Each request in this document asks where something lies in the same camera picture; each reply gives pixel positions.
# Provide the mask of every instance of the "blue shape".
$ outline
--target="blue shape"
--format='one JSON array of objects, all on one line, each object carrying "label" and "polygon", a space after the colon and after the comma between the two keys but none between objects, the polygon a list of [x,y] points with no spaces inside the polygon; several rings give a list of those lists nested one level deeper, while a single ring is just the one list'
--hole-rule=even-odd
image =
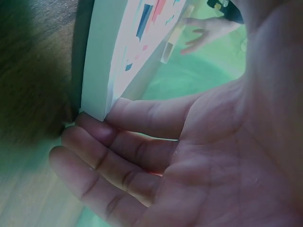
[{"label": "blue shape", "polygon": [[132,68],[132,66],[133,66],[133,64],[127,65],[125,71],[129,71]]},{"label": "blue shape", "polygon": [[147,25],[148,18],[151,15],[152,8],[153,8],[153,6],[151,6],[151,5],[148,5],[148,4],[144,5],[144,10],[143,10],[143,13],[142,13],[142,17],[141,17],[141,20],[140,20],[140,23],[139,23],[139,28],[138,28],[137,35],[136,35],[137,37],[139,37],[140,41],[141,41],[143,32],[145,30],[145,27]]}]

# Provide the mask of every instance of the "palm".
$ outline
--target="palm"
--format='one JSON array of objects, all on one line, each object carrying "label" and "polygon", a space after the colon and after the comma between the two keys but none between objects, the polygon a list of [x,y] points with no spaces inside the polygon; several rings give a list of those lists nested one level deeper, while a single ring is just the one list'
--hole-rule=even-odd
[{"label": "palm", "polygon": [[[268,216],[273,226],[292,224],[289,190],[281,187],[285,179],[244,129],[243,119],[232,119],[237,97],[222,100],[234,86],[210,91],[191,106],[139,226],[152,220],[159,221],[154,226],[267,226]],[[212,104],[218,100],[220,109]]]}]

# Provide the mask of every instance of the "dark wooden surface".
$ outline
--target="dark wooden surface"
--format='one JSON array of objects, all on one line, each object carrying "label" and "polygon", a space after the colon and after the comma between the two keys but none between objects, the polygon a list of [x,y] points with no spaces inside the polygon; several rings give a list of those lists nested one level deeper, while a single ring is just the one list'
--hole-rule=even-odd
[{"label": "dark wooden surface", "polygon": [[82,211],[48,165],[69,110],[77,5],[0,1],[1,227],[72,227]]}]

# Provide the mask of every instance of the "finger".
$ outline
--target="finger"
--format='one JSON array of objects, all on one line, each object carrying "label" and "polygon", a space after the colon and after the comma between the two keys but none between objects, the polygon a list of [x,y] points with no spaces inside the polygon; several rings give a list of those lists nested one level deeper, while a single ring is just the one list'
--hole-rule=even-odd
[{"label": "finger", "polygon": [[193,30],[193,33],[203,33],[205,29],[195,29]]},{"label": "finger", "polygon": [[62,144],[76,153],[114,186],[150,204],[160,176],[147,173],[104,147],[78,126],[62,134]]},{"label": "finger", "polygon": [[133,227],[146,211],[136,198],[111,185],[67,148],[54,148],[49,158],[74,196],[111,225]]},{"label": "finger", "polygon": [[178,145],[177,141],[155,140],[136,133],[117,130],[86,113],[81,113],[77,117],[76,125],[123,159],[155,174],[162,174],[169,166],[172,154]]},{"label": "finger", "polygon": [[191,105],[198,94],[166,101],[130,101],[120,98],[106,122],[156,138],[178,139]]},{"label": "finger", "polygon": [[205,20],[202,20],[202,19],[188,17],[188,18],[183,18],[182,22],[188,26],[196,26],[196,27],[201,27],[201,28],[205,27]]},{"label": "finger", "polygon": [[189,41],[186,43],[186,45],[190,45],[188,48],[185,48],[181,51],[182,54],[188,54],[197,51],[198,49],[202,48],[206,44],[210,42],[210,37],[205,32],[201,37],[194,39],[192,41]]}]

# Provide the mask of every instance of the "yellow object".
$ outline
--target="yellow object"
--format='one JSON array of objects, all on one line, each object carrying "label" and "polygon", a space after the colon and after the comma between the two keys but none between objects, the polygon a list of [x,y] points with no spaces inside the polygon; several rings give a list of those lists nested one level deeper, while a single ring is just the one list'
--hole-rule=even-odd
[{"label": "yellow object", "polygon": [[[190,17],[190,15],[192,14],[192,12],[194,11],[194,6],[193,5],[189,5],[188,8],[186,9],[186,11],[183,14],[182,18],[187,18]],[[182,34],[182,32],[184,31],[186,25],[180,21],[177,25],[175,30],[172,32],[172,34],[169,37],[169,40],[166,43],[162,58],[161,58],[161,62],[166,64],[169,61],[169,58],[173,52],[173,50],[175,49],[175,46],[178,42],[178,39],[180,37],[180,35]]]},{"label": "yellow object", "polygon": [[222,8],[222,5],[219,3],[216,3],[214,6],[215,9],[220,10]]}]

